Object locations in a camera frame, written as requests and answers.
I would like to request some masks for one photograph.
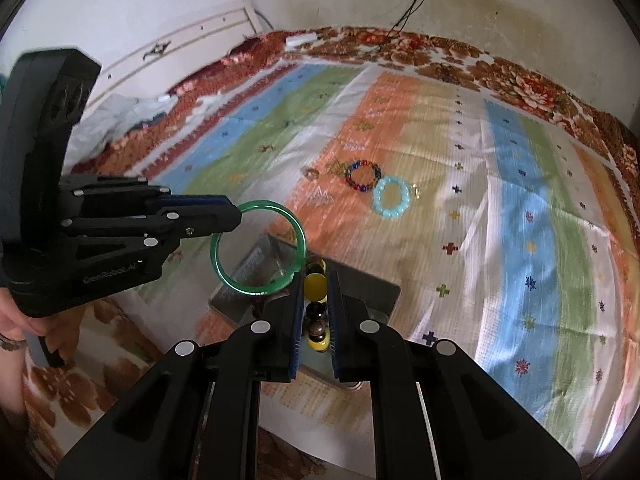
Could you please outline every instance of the colorful striped blanket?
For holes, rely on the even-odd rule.
[[[455,340],[585,463],[640,404],[637,218],[608,157],[474,90],[411,69],[281,59],[201,98],[129,174],[175,194],[286,204],[311,250],[401,287],[390,324],[405,338]],[[345,184],[361,159],[413,186],[399,218]],[[247,217],[225,235],[225,265],[266,231],[292,239],[285,223]],[[163,348],[209,343],[231,330],[209,309],[218,287],[208,240],[188,240],[161,280],[119,301]],[[305,374],[265,384],[260,423],[324,460],[374,470],[366,387]]]

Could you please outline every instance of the human hand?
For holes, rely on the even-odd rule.
[[[49,317],[28,317],[20,312],[9,290],[0,288],[0,333],[16,341],[24,339],[24,332],[44,336],[49,351],[58,350],[65,361],[78,347],[84,311],[85,306],[78,306]]]

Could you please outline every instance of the white cylindrical object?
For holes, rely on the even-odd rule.
[[[299,36],[289,36],[287,38],[287,48],[293,48],[305,43],[313,43],[318,40],[318,35],[315,32],[308,34],[300,34]]]

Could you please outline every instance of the brown bead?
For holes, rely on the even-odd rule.
[[[322,321],[314,321],[313,323],[309,323],[309,326],[306,329],[309,332],[310,336],[318,337],[324,334],[324,323]]]

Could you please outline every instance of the white headboard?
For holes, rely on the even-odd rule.
[[[183,26],[161,31],[146,45],[103,67],[84,114],[90,114],[111,93],[140,98],[162,94],[260,33],[258,18],[245,0],[204,9]]]

